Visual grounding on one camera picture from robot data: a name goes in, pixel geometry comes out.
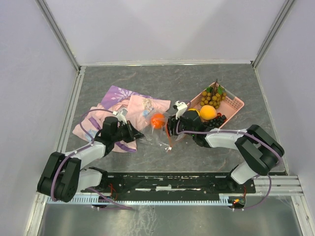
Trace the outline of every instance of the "orange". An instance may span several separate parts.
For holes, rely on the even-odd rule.
[[[165,125],[165,116],[161,113],[155,113],[151,117],[151,125],[154,129],[162,129]]]
[[[204,120],[211,120],[217,117],[217,111],[213,106],[204,105],[200,109],[200,116]]]

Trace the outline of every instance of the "red-orange ball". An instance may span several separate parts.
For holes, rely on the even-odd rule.
[[[161,113],[155,113],[151,117],[151,125],[154,129],[162,129],[165,125],[165,116]]]

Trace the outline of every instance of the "towel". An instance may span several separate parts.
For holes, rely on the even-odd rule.
[[[116,86],[111,86],[101,103],[92,109],[107,109],[109,111],[119,111],[121,108],[126,108],[128,113],[126,120],[130,120],[133,127],[137,130],[142,130],[148,124],[147,117],[155,112],[166,112],[170,107],[170,100],[158,100],[150,96],[144,96],[133,91],[129,91]],[[93,111],[82,121],[82,126],[93,137],[97,131],[102,128],[106,117],[113,117],[114,115],[106,111]],[[91,141],[91,138],[81,129],[80,125],[76,125],[73,134],[79,138]],[[136,152],[136,141],[125,143],[124,141],[116,142],[113,151],[116,152]]]

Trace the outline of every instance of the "plastic basket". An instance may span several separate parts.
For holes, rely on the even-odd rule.
[[[220,126],[220,128],[222,128],[226,123],[228,123],[229,120],[233,116],[235,116],[235,114],[238,113],[242,107],[244,107],[244,102],[241,99],[239,99],[238,97],[233,95],[227,89],[224,88],[224,90],[225,90],[224,92],[226,92],[226,98],[225,98],[224,101],[220,102],[220,107],[217,109],[217,112],[221,113],[222,115],[225,115],[227,120],[223,123],[223,125]],[[195,109],[198,109],[198,110],[201,109],[201,106],[200,106],[200,102],[201,102],[201,98],[202,98],[202,94],[201,93],[198,94],[191,101],[191,108],[195,108]]]

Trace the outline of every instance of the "gray floor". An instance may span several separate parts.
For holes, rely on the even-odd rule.
[[[225,129],[258,124],[274,136],[257,78],[249,64],[87,67],[71,130],[83,113],[102,100],[111,85],[171,100],[173,104],[194,98],[216,79],[245,103]],[[71,133],[67,150],[84,144],[85,141]],[[90,166],[109,172],[229,172],[244,161],[238,151],[202,148],[187,137],[168,154],[159,146],[137,144],[136,153],[111,152]],[[284,171],[284,167],[273,171]]]
[[[249,205],[258,197],[247,197]],[[87,205],[46,205],[39,236],[302,236],[290,197],[258,209],[221,206],[133,206],[97,211]]]

